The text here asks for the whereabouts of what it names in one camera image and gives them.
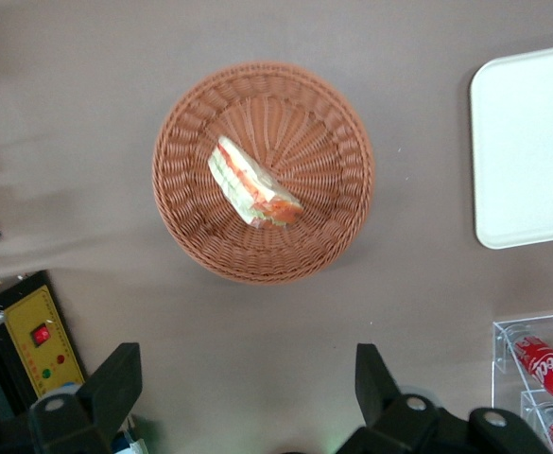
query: round woven basket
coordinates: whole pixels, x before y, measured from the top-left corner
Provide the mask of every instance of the round woven basket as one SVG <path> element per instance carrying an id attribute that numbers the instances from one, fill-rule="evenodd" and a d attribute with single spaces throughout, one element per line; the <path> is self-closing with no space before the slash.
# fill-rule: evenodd
<path id="1" fill-rule="evenodd" d="M 230 206 L 207 161 L 231 138 L 297 197 L 285 229 L 256 229 Z M 202 80 L 173 108 L 153 162 L 167 229 L 202 266 L 235 281 L 277 284 L 332 263 L 358 234 L 372 198 L 371 144 L 335 89 L 286 63 L 252 62 Z"/>

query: yellow panel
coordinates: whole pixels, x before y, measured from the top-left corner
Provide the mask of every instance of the yellow panel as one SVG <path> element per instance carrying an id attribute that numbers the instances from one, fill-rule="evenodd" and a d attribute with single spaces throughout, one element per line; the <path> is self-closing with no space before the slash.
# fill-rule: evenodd
<path id="1" fill-rule="evenodd" d="M 66 383 L 83 383 L 83 375 L 47 286 L 8 307 L 5 314 L 9 335 L 39 397 Z M 34 333 L 39 329 L 38 340 L 42 343 L 37 344 Z"/>

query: red button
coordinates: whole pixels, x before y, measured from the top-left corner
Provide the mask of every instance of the red button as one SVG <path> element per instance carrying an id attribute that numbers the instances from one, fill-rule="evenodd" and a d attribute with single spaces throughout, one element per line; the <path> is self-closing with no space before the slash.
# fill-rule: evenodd
<path id="1" fill-rule="evenodd" d="M 37 330 L 35 330 L 32 333 L 32 339 L 34 340 L 34 343 L 37 345 L 37 347 L 49 341 L 49 339 L 51 339 L 51 334 L 49 333 L 47 326 L 43 324 Z"/>

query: electronic device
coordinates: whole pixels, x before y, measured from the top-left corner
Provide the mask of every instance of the electronic device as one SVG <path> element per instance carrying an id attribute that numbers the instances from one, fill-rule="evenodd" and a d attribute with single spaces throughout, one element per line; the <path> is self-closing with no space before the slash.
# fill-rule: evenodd
<path id="1" fill-rule="evenodd" d="M 0 418 L 85 372 L 45 271 L 0 279 Z"/>

